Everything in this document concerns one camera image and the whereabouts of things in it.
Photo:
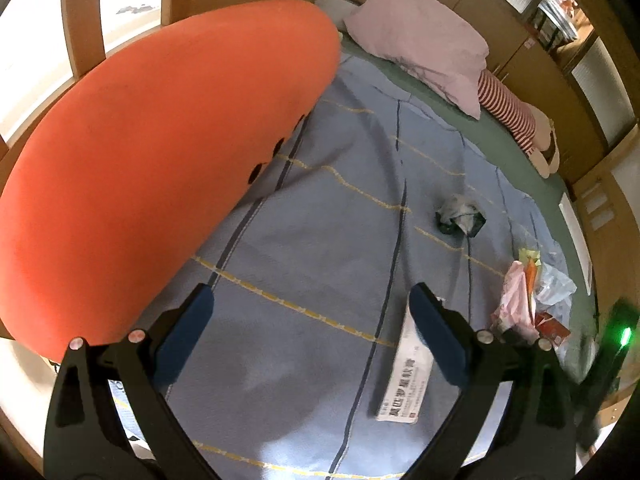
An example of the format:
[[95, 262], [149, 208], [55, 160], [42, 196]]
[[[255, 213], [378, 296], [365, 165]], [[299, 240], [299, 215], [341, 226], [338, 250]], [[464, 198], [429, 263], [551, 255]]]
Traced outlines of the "white flat board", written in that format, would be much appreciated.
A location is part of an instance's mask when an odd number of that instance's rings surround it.
[[586, 294], [590, 296], [593, 288], [593, 267], [590, 253], [584, 232], [578, 220], [575, 209], [570, 198], [564, 193], [559, 201], [559, 210], [567, 225], [570, 238], [574, 244], [580, 268], [582, 269], [582, 277], [585, 282]]

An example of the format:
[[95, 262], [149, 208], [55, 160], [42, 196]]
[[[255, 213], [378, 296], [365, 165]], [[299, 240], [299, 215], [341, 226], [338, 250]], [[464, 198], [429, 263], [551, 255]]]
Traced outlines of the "dark green wrapper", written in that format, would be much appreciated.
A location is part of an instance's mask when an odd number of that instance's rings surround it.
[[480, 206], [469, 198], [454, 194], [447, 198], [435, 212], [436, 224], [442, 234], [463, 234], [476, 237], [486, 224]]

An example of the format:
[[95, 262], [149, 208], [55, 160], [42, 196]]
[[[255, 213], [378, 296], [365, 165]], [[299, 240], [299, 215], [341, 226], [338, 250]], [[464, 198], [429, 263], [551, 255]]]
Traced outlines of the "white blue ointment box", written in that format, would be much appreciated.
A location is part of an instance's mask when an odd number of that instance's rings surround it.
[[420, 336], [416, 321], [406, 304], [390, 380], [376, 420], [415, 424], [434, 364], [431, 350]]

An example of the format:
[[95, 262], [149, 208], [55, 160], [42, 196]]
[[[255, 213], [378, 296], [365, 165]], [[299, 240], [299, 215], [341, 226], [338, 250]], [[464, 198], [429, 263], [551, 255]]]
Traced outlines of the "pink pillow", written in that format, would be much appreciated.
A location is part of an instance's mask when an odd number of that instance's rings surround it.
[[366, 0], [344, 19], [362, 50], [390, 61], [468, 116], [480, 118], [484, 37], [438, 0]]

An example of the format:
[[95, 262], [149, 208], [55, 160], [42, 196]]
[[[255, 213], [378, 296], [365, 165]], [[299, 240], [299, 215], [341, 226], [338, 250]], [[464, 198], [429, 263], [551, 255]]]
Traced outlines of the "blue striped blanket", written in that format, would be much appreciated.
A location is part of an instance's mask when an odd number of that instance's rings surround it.
[[[486, 217], [442, 234], [451, 195]], [[400, 476], [457, 399], [433, 372], [415, 424], [378, 422], [410, 288], [480, 330], [521, 247], [567, 273], [536, 202], [425, 103], [346, 54], [312, 113], [140, 316], [212, 286], [166, 399], [226, 479]]]

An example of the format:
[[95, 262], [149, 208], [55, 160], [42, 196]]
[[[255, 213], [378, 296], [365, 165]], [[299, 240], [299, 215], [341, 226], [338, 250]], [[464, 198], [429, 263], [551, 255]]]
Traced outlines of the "clear plastic bag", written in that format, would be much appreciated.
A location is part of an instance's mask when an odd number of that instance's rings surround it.
[[538, 304], [553, 307], [570, 299], [576, 290], [576, 284], [568, 275], [548, 263], [541, 263], [534, 286], [534, 299]]

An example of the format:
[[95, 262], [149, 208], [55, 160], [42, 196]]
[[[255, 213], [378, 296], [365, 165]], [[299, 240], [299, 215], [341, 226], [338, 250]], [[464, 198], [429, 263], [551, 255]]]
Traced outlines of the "red cigarette box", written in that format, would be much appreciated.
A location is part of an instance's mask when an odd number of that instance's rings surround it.
[[537, 312], [535, 327], [541, 337], [548, 339], [555, 348], [560, 348], [570, 336], [570, 330], [548, 312]]

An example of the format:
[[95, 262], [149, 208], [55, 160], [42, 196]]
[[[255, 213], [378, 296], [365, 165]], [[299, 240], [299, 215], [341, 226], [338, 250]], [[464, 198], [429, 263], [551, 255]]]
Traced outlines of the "orange carrot plush pillow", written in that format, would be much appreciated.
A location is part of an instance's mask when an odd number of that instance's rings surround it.
[[226, 218], [331, 83], [302, 0], [186, 18], [107, 58], [26, 142], [1, 194], [1, 318], [53, 361], [109, 344]]

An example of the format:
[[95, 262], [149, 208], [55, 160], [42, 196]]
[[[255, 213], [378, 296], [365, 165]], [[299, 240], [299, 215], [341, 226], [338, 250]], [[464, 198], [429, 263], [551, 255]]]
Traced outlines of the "pink plastic package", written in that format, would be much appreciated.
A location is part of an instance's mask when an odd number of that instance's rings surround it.
[[513, 261], [503, 280], [498, 308], [491, 313], [491, 330], [504, 335], [508, 330], [521, 336], [526, 344], [534, 344], [539, 338], [535, 327], [535, 307], [529, 303], [525, 266]]

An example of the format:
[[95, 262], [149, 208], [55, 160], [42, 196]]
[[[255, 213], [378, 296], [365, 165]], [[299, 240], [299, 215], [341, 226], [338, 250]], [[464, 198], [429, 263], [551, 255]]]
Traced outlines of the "orange snack wrapper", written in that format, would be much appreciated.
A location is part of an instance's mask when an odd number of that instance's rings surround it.
[[526, 297], [528, 304], [532, 304], [532, 301], [534, 299], [534, 291], [538, 274], [538, 263], [539, 261], [534, 258], [527, 258], [526, 263], [524, 263]]

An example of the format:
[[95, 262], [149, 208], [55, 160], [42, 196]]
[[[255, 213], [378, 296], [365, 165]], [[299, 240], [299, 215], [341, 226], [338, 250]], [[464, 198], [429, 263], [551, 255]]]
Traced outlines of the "striped plush doll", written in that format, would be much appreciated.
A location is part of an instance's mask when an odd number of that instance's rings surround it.
[[493, 118], [509, 130], [542, 178], [548, 179], [558, 172], [561, 155], [550, 117], [518, 98], [489, 70], [480, 74], [478, 100]]

